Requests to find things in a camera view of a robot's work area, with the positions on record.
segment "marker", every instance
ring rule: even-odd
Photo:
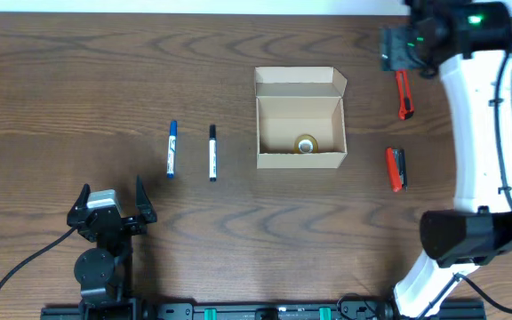
[[[171,121],[169,128],[169,145],[167,150],[167,178],[173,179],[175,176],[175,153],[177,146],[177,121]]]
[[[209,180],[217,180],[217,127],[209,127]]]

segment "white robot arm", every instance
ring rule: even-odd
[[[512,212],[502,188],[510,186],[512,196],[512,33],[502,36],[506,32],[504,28],[510,28],[510,20],[502,22],[508,17],[507,9],[501,3],[471,4],[471,1],[463,0],[411,1],[409,5],[412,8],[411,26],[403,30],[402,35],[386,35],[385,45],[388,47],[385,49],[388,53],[383,53],[383,58],[386,56],[391,60],[388,62],[390,66],[396,56],[409,57],[419,68],[426,62],[413,58],[412,52],[397,54],[396,48],[403,47],[399,44],[401,40],[413,46],[412,37],[408,35],[415,31],[418,31],[415,37],[418,41],[429,39],[431,42],[426,44],[425,54],[427,59],[437,56],[439,67],[435,73],[439,70],[452,113],[457,165],[454,212]],[[485,21],[487,16],[489,19],[494,17],[499,23]],[[498,92],[500,100],[496,104],[493,97],[496,96],[496,83],[503,63],[506,65]],[[400,68],[397,65],[400,62],[390,69]],[[499,150],[495,131],[496,108],[499,108]],[[504,159],[506,183],[501,180],[498,152]],[[459,275],[469,275],[480,264],[484,263],[464,259],[444,265],[423,251],[406,278],[394,288],[393,299],[398,313],[412,318],[437,314],[445,297],[461,281]]]
[[[499,192],[501,181],[493,128],[495,121],[493,107],[489,103],[504,55],[504,51],[474,52],[472,59],[464,60],[461,54],[457,54],[440,65],[440,77],[452,112],[457,165],[453,205],[458,211],[478,213],[480,207],[488,206],[490,213],[510,212],[507,199]],[[512,187],[512,57],[508,60],[501,88],[502,152],[506,159],[508,184]],[[423,252],[406,278],[395,286],[400,313],[409,317],[419,316],[454,275],[461,273],[466,276],[477,269],[475,263],[440,268]],[[425,316],[439,311],[447,293]]]

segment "roll of tape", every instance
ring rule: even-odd
[[[295,140],[293,145],[293,152],[297,154],[310,154],[317,153],[319,147],[317,146],[316,138],[309,134],[302,134]]]

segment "open cardboard box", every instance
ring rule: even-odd
[[[347,79],[331,67],[261,67],[254,72],[258,168],[337,168],[347,155],[343,93]],[[294,153],[309,134],[318,152]]]

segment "red utility knife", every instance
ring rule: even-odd
[[[403,120],[407,120],[414,115],[414,105],[412,104],[410,85],[408,85],[408,76],[405,70],[396,72],[396,82],[398,83],[398,91],[400,92],[400,110],[398,111],[398,116]]]
[[[408,189],[408,180],[406,179],[406,158],[403,149],[387,148],[386,152],[388,176],[392,191],[398,192],[402,189]]]

